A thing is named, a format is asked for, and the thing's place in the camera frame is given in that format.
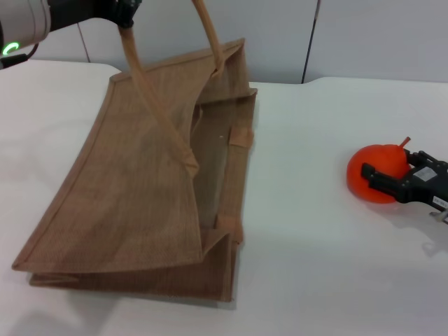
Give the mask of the brown jute handbag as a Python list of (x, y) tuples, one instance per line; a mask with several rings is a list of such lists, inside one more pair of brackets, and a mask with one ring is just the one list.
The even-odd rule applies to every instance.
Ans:
[(257, 91), (192, 2), (207, 49), (145, 67), (119, 27), (129, 73), (13, 262), (31, 285), (231, 301)]

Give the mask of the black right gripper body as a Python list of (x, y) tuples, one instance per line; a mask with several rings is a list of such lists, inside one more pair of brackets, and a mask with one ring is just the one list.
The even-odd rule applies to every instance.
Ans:
[(448, 163), (424, 160), (412, 165), (399, 180), (399, 203), (420, 202), (431, 207), (448, 207)]

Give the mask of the orange fruit with stem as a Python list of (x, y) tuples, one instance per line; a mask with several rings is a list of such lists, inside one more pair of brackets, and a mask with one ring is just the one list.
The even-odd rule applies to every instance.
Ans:
[(375, 144), (358, 150), (346, 167), (348, 189), (363, 201), (375, 204), (395, 203), (396, 201), (392, 196), (368, 186), (368, 181), (361, 176), (361, 168), (364, 163), (367, 163), (383, 174), (401, 179), (410, 170), (405, 154), (405, 145), (410, 140), (407, 137), (400, 145)]

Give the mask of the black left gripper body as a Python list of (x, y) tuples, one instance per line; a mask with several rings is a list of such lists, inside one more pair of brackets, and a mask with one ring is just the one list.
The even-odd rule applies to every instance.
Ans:
[(115, 0), (48, 0), (50, 9), (50, 31), (78, 24), (92, 18), (101, 18), (113, 23), (117, 19), (111, 9)]

